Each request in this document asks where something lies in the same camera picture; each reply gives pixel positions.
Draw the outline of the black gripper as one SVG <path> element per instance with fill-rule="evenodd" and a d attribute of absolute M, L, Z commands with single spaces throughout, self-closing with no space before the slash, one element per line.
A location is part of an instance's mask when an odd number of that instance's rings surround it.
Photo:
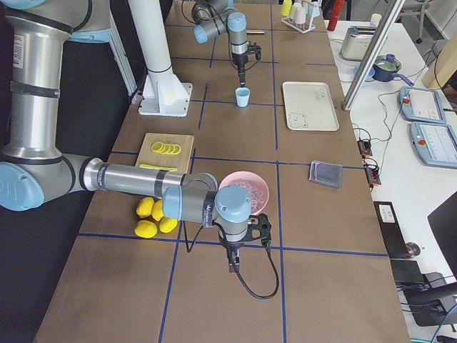
<path fill-rule="evenodd" d="M 240 268 L 240 248 L 246 244 L 244 241 L 230 242 L 219 236 L 220 244 L 226 249 L 230 273 L 236 273 Z"/>
<path fill-rule="evenodd" d="M 232 53 L 232 62 L 236 65 L 238 71 L 238 80 L 240 87 L 246 86 L 246 64 L 248 63 L 248 53 Z"/>

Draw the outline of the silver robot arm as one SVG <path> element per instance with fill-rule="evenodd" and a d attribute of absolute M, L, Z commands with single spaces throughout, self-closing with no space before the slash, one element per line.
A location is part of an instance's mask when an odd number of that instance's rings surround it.
<path fill-rule="evenodd" d="M 237 68 L 239 84 L 245 87 L 249 53 L 245 15 L 235 9 L 233 1 L 196 1 L 191 17 L 196 24 L 194 37 L 199 44 L 228 34 L 231 59 Z"/>
<path fill-rule="evenodd" d="M 105 159 L 129 98 L 108 44 L 64 44 L 56 141 L 68 153 Z M 1 209 L 1 280 L 57 277 L 92 195 L 78 192 L 27 212 Z"/>

